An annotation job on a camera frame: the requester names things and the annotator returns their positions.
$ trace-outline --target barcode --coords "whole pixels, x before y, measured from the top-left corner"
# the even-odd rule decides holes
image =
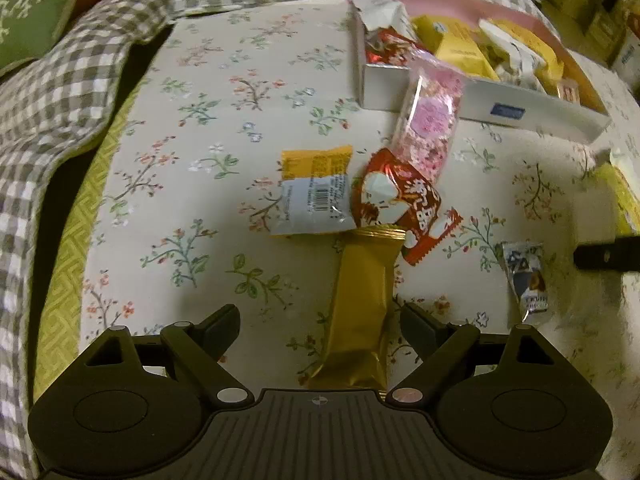
[[[323,184],[314,188],[314,210],[327,211],[329,209],[329,185]]]

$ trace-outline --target yellow snack package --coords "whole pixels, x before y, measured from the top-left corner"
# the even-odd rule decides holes
[[[509,20],[488,20],[496,27],[500,27],[504,32],[524,43],[542,59],[545,60],[546,66],[536,70],[536,76],[540,79],[542,86],[548,94],[556,94],[558,82],[562,79],[564,73],[564,62],[556,57],[554,50],[544,41],[540,40],[533,32],[527,30],[516,23]]]
[[[611,164],[603,164],[593,170],[596,182],[606,184],[618,204],[616,211],[616,236],[637,235],[640,231],[640,203],[624,174]]]
[[[344,233],[344,250],[318,368],[309,388],[372,388],[386,393],[387,321],[393,313],[394,264],[404,244],[395,225]]]
[[[457,66],[467,75],[500,81],[466,23],[447,16],[425,14],[414,18],[413,24],[422,44],[438,59]]]
[[[282,197],[273,235],[355,229],[347,166],[351,146],[282,152]]]

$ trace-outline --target wrapper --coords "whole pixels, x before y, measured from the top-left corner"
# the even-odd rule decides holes
[[[497,25],[487,20],[478,25],[488,40],[484,49],[500,81],[546,93],[536,76],[546,67],[545,60]]]
[[[394,263],[404,230],[365,227],[344,233],[340,271],[319,367],[307,386],[386,392],[387,321],[392,314]]]
[[[364,52],[367,63],[405,66],[415,45],[392,28],[382,28],[367,34]]]
[[[436,58],[458,67],[467,75],[499,80],[474,41],[473,30],[465,22],[425,14],[414,18],[414,26],[420,42]]]
[[[488,21],[500,27],[515,40],[524,43],[545,61],[545,65],[539,67],[536,71],[536,76],[540,79],[546,92],[553,94],[556,85],[562,79],[562,74],[564,73],[564,63],[556,57],[554,50],[544,41],[540,40],[533,32],[516,23],[510,22],[509,20]]]
[[[351,0],[368,32],[380,28],[392,28],[396,33],[411,41],[417,41],[414,28],[399,0]]]
[[[410,84],[391,140],[391,152],[435,184],[449,154],[466,76],[414,49]]]
[[[282,152],[282,204],[273,235],[322,234],[356,227],[347,166],[351,146]]]
[[[431,183],[387,148],[371,157],[354,188],[352,212],[359,226],[395,223],[406,228],[402,256],[412,266],[462,222],[453,208],[443,213]]]
[[[640,232],[640,202],[634,187],[638,185],[633,163],[626,160],[627,164],[615,166],[620,161],[620,156],[612,157],[611,163],[603,164],[593,170],[595,185],[605,185],[615,197],[618,204],[616,208],[616,236],[633,236]]]
[[[367,29],[367,63],[404,66],[417,44],[414,27],[398,0],[351,0]]]
[[[556,85],[558,97],[570,103],[580,104],[580,91],[578,83],[573,79],[561,79]]]
[[[503,243],[502,251],[511,290],[516,295],[523,323],[535,324],[548,310],[549,298],[542,272],[542,245]]]

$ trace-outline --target open box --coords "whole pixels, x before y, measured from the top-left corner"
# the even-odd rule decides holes
[[[450,16],[478,26],[481,18],[503,18],[517,23],[550,46],[564,62],[564,77],[576,81],[581,105],[535,90],[470,78],[460,103],[459,117],[515,126],[590,144],[609,124],[610,117],[598,93],[574,58],[537,18],[484,0],[399,0],[409,16]],[[360,105],[372,110],[399,111],[409,82],[407,68],[367,63],[365,29],[356,13],[356,47],[360,74]]]

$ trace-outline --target green pillow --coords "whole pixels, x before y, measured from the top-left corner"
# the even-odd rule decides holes
[[[44,56],[68,22],[76,0],[0,0],[0,77]]]

